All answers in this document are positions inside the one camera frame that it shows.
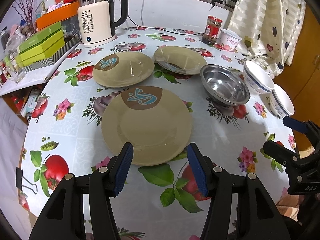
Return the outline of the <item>fruit-pattern tablecloth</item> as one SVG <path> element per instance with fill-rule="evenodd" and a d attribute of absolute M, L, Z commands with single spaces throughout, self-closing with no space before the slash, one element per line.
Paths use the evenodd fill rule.
<path fill-rule="evenodd" d="M 245 57 L 202 43 L 187 30 L 172 33 L 130 27 L 118 30 L 117 38 L 103 46 L 78 46 L 48 82 L 31 118 L 22 170 L 35 182 L 38 193 L 25 192 L 23 205 L 39 215 L 57 183 L 67 173 L 76 176 L 105 165 L 112 153 L 103 140 L 101 115 L 121 89 L 95 82 L 92 70 L 113 53 L 134 52 L 152 57 L 164 46 L 197 52 L 208 64 L 218 64 L 241 75 Z M 295 146 L 291 129 L 268 109 L 268 98 L 256 96 L 243 106 L 219 112 L 206 94 L 199 76 L 170 73 L 156 66 L 144 81 L 175 93 L 193 118 L 190 137 L 200 151 L 233 174 L 254 172 L 281 208 L 296 205 L 287 192 L 284 168 L 263 154 L 263 143 L 273 140 Z M 186 152 L 158 167 L 133 165 L 124 190 L 111 199 L 123 239 L 197 239 L 210 201 L 198 191 Z"/>

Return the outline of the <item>green gift boxes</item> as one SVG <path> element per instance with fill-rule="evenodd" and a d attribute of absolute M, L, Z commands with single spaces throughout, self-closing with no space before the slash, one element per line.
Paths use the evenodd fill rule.
<path fill-rule="evenodd" d="M 56 22 L 22 42 L 17 48 L 24 66 L 52 56 L 65 45 L 61 22 Z"/>

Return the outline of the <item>orange box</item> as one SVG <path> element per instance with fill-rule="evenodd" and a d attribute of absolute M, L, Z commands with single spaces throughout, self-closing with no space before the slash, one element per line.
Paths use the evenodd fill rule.
<path fill-rule="evenodd" d="M 79 2 L 69 3 L 60 8 L 57 8 L 36 20 L 36 27 L 38 30 L 44 29 L 56 22 L 67 20 L 77 15 L 78 8 L 80 7 Z"/>

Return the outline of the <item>glass mug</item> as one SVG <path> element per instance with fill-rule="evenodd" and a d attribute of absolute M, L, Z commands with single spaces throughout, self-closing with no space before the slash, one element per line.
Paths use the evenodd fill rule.
<path fill-rule="evenodd" d="M 11 53 L 4 58 L 4 63 L 4 73 L 7 78 L 15 83 L 20 83 L 27 73 L 20 55 L 17 52 Z"/>

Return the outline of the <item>purple branch vase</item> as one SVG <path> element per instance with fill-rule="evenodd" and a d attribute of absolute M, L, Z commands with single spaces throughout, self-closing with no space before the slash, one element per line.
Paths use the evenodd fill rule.
<path fill-rule="evenodd" d="M 36 33 L 33 21 L 33 3 L 34 0 L 14 0 L 11 5 L 12 8 L 18 13 L 21 20 L 25 22 L 31 35 Z"/>

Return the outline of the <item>wooden cabinet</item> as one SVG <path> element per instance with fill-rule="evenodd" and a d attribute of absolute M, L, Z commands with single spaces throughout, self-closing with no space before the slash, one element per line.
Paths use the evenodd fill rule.
<path fill-rule="evenodd" d="M 293 118 L 319 125 L 319 23 L 309 7 L 292 63 L 274 81 L 292 100 Z"/>

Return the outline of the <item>stainless steel bowl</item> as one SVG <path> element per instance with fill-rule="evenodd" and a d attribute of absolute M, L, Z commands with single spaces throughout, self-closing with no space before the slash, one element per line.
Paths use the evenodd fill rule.
<path fill-rule="evenodd" d="M 213 101 L 224 106 L 248 103 L 250 92 L 244 81 L 231 70 L 217 64 L 207 64 L 200 70 L 204 90 Z"/>

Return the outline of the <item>white yogurt tub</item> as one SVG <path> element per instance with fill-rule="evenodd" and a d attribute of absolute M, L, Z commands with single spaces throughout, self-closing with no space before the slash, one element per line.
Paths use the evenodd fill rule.
<path fill-rule="evenodd" d="M 224 50 L 234 52 L 242 38 L 234 31 L 228 29 L 220 29 L 220 44 Z"/>

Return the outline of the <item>zigzag pattern box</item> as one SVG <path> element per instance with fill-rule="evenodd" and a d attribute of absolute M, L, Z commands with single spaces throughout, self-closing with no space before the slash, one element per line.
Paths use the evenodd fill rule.
<path fill-rule="evenodd" d="M 28 66 L 25 66 L 26 72 L 30 72 L 32 70 L 40 69 L 43 67 L 52 66 L 57 63 L 59 59 L 63 57 L 73 47 L 77 46 L 81 42 L 80 35 L 76 34 L 69 40 L 64 46 L 59 48 L 52 56 L 42 59 L 40 61 L 36 61 Z"/>

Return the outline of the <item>white electric kettle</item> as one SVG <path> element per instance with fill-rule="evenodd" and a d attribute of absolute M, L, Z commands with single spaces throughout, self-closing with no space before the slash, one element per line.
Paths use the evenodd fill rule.
<path fill-rule="evenodd" d="M 120 0 L 120 19 L 114 20 L 112 0 L 79 0 L 78 22 L 81 42 L 86 47 L 106 44 L 115 39 L 116 27 L 128 17 L 128 0 Z"/>

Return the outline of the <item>cream heart-pattern curtain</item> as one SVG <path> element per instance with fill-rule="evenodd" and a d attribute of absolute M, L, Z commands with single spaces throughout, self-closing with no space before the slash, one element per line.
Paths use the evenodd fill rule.
<path fill-rule="evenodd" d="M 274 78 L 291 65 L 302 30 L 304 0 L 237 0 L 228 26 L 236 49 Z"/>

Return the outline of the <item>red-lidded sauce jar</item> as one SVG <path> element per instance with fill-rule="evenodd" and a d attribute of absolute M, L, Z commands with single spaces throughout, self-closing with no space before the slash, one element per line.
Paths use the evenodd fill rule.
<path fill-rule="evenodd" d="M 208 16 L 206 28 L 202 35 L 201 41 L 209 46 L 213 46 L 216 43 L 216 38 L 219 33 L 222 20 L 214 16 Z"/>

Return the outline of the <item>white blue-striped bowl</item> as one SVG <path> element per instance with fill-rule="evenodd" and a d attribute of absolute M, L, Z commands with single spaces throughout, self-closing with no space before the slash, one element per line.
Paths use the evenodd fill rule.
<path fill-rule="evenodd" d="M 267 72 L 252 61 L 245 61 L 243 75 L 252 97 L 259 94 L 268 94 L 274 90 L 273 80 Z"/>
<path fill-rule="evenodd" d="M 274 90 L 270 93 L 270 107 L 274 115 L 279 117 L 292 116 L 295 108 L 290 97 L 279 85 L 274 85 Z"/>

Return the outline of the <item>tan plate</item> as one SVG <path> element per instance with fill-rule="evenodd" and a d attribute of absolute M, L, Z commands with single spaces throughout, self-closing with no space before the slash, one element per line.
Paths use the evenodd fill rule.
<path fill-rule="evenodd" d="M 133 146 L 132 163 L 153 166 L 178 156 L 187 146 L 193 117 L 173 92 L 155 86 L 136 86 L 117 95 L 106 107 L 101 130 L 108 149 L 118 155 Z"/>
<path fill-rule="evenodd" d="M 96 83 L 107 88 L 122 88 L 146 80 L 155 64 L 147 55 L 139 52 L 119 52 L 100 59 L 92 70 Z"/>
<path fill-rule="evenodd" d="M 176 74 L 197 75 L 206 60 L 197 52 L 178 46 L 158 48 L 153 55 L 156 63 L 164 69 Z"/>

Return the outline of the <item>black binder clip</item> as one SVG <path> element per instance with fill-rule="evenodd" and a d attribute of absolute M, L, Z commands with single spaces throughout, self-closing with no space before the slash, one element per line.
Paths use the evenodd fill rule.
<path fill-rule="evenodd" d="M 27 178 L 23 175 L 23 170 L 19 167 L 16 167 L 16 179 L 15 179 L 16 187 L 23 192 L 23 190 L 28 189 L 33 194 L 38 193 L 38 188 L 35 183 L 30 182 Z"/>

